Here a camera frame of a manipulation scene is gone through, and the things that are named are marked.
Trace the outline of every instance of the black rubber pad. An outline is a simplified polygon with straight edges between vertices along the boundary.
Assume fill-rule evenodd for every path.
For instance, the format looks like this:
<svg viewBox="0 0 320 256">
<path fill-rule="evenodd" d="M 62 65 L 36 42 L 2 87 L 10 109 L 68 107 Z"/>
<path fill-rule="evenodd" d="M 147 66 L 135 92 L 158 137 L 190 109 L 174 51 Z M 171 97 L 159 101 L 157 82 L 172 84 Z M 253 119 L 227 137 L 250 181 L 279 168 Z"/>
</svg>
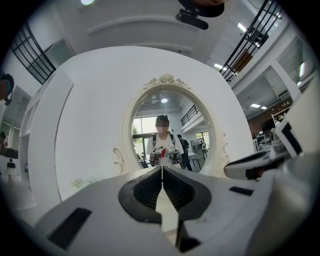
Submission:
<svg viewBox="0 0 320 256">
<path fill-rule="evenodd" d="M 247 189 L 247 188 L 243 188 L 243 187 L 239 187 L 239 186 L 233 186 L 229 189 L 230 191 L 242 194 L 242 195 L 246 195 L 246 196 L 251 196 L 252 193 L 254 192 L 251 189 Z"/>
<path fill-rule="evenodd" d="M 161 167 L 157 167 L 124 184 L 118 193 L 118 200 L 136 221 L 161 224 L 161 214 L 156 212 L 161 189 Z"/>
<path fill-rule="evenodd" d="M 48 240 L 56 246 L 66 250 L 71 244 L 83 224 L 88 219 L 91 211 L 84 208 L 77 208 L 66 218 L 63 223 L 48 237 Z"/>
</svg>

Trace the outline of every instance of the ceiling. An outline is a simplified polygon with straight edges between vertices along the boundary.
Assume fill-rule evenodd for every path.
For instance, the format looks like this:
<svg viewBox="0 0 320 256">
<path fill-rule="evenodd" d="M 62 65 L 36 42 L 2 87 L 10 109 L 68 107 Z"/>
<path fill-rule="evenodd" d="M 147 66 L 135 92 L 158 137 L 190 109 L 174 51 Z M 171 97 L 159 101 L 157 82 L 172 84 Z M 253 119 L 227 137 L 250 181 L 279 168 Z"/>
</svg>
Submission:
<svg viewBox="0 0 320 256">
<path fill-rule="evenodd" d="M 162 99 L 167 99 L 166 103 L 162 103 Z M 174 92 L 158 92 L 154 95 L 148 95 L 143 104 L 139 107 L 138 112 L 162 111 L 167 114 L 172 111 L 181 109 L 186 97 Z"/>
<path fill-rule="evenodd" d="M 238 23 L 248 28 L 262 3 L 263 0 L 228 1 L 219 17 L 200 18 L 209 24 L 208 30 L 201 30 L 176 20 L 182 8 L 178 0 L 95 0 L 89 5 L 81 4 L 81 0 L 55 0 L 49 5 L 50 15 L 48 11 L 38 11 L 38 18 L 31 18 L 30 27 L 37 30 L 34 35 L 40 44 L 50 45 L 63 39 L 74 54 L 113 46 L 145 46 L 180 53 L 213 67 L 215 63 L 225 63 L 244 33 Z M 41 32 L 44 28 L 52 30 L 51 37 Z M 279 60 L 294 81 L 299 79 L 301 59 L 310 59 L 304 56 L 307 55 L 296 41 Z M 284 91 L 285 85 L 270 68 L 237 98 L 250 118 L 262 111 L 250 107 L 252 103 L 268 107 L 279 101 Z M 163 97 L 168 99 L 167 103 L 143 104 L 139 112 L 181 107 L 176 96 L 157 95 L 157 99 Z"/>
<path fill-rule="evenodd" d="M 183 7 L 178 0 L 95 0 L 89 5 L 81 0 L 56 0 L 53 16 L 76 54 L 112 46 L 146 46 L 206 63 L 236 2 L 226 2 L 219 17 L 201 17 L 209 24 L 207 30 L 176 20 Z"/>
</svg>

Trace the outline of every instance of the white robot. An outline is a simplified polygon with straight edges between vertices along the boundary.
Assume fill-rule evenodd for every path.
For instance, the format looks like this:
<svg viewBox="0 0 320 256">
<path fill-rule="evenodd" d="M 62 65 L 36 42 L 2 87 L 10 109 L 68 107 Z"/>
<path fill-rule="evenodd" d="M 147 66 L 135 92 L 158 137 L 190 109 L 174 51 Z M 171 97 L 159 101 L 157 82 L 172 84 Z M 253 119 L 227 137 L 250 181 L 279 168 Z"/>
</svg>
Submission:
<svg viewBox="0 0 320 256">
<path fill-rule="evenodd" d="M 155 148 L 154 150 L 152 150 L 152 153 L 150 154 L 150 164 L 152 166 L 159 165 L 161 158 L 162 158 L 161 149 Z"/>
<path fill-rule="evenodd" d="M 168 153 L 169 159 L 174 165 L 182 163 L 182 155 L 176 146 L 169 147 Z"/>
<path fill-rule="evenodd" d="M 320 95 L 320 87 L 315 88 Z M 83 188 L 47 212 L 36 231 L 25 228 L 57 255 L 269 255 L 306 220 L 319 192 L 320 121 L 315 123 L 311 114 L 299 120 L 292 115 L 308 112 L 300 102 L 310 101 L 310 94 L 316 95 L 307 90 L 276 129 L 292 159 L 264 172 L 259 182 L 247 180 L 245 170 L 260 168 L 261 162 L 274 164 L 267 152 L 225 167 L 226 175 L 241 173 L 244 180 L 167 166 L 140 169 Z M 320 100 L 314 100 L 320 107 Z M 311 122 L 317 137 L 306 136 L 301 127 Z M 175 160 L 179 154 L 172 147 L 169 155 Z M 156 212 L 162 188 L 178 213 L 175 246 L 162 232 L 162 216 Z"/>
</svg>

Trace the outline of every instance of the shelf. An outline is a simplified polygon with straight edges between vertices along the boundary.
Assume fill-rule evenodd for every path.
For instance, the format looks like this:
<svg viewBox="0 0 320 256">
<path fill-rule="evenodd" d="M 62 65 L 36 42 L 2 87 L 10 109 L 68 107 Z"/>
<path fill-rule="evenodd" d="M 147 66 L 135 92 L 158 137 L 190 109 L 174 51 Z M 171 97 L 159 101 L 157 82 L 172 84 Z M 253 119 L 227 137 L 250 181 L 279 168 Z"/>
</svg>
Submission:
<svg viewBox="0 0 320 256">
<path fill-rule="evenodd" d="M 35 93 L 35 95 L 31 98 L 30 104 L 28 105 L 28 108 L 26 109 L 26 111 L 29 111 L 36 104 L 39 93 L 40 93 L 40 90 L 38 90 Z"/>
<path fill-rule="evenodd" d="M 50 84 L 52 78 L 56 75 L 57 71 L 53 72 L 52 75 L 48 78 L 48 80 L 44 83 L 44 85 L 41 87 L 40 93 L 38 95 L 38 99 L 42 97 L 44 94 L 45 90 L 47 89 L 48 85 Z"/>
<path fill-rule="evenodd" d="M 27 131 L 31 130 L 32 122 L 33 122 L 33 120 L 34 120 L 34 116 L 35 116 L 35 112 L 36 112 L 36 110 L 37 110 L 38 104 L 39 104 L 39 102 L 37 102 L 37 103 L 33 106 L 33 108 L 32 108 L 30 117 L 29 117 L 29 119 L 28 119 L 28 123 L 27 123 L 27 125 L 26 125 L 26 130 L 27 130 Z"/>
<path fill-rule="evenodd" d="M 22 122 L 22 126 L 21 126 L 21 130 L 20 130 L 20 137 L 22 137 L 23 135 L 25 135 L 27 133 L 27 130 L 28 129 L 28 123 L 29 123 L 29 120 L 30 120 L 30 115 L 33 111 L 33 106 L 25 112 L 24 114 L 24 118 L 23 118 L 23 122 Z"/>
<path fill-rule="evenodd" d="M 289 107 L 285 108 L 284 110 L 281 110 L 281 111 L 280 111 L 280 112 L 278 112 L 278 113 L 271 114 L 271 116 L 272 116 L 272 117 L 275 117 L 275 116 L 277 116 L 277 115 L 281 114 L 282 112 L 284 112 L 284 111 L 286 111 L 286 110 L 288 110 L 288 109 L 290 109 L 290 108 L 291 108 L 291 106 L 289 106 Z"/>
</svg>

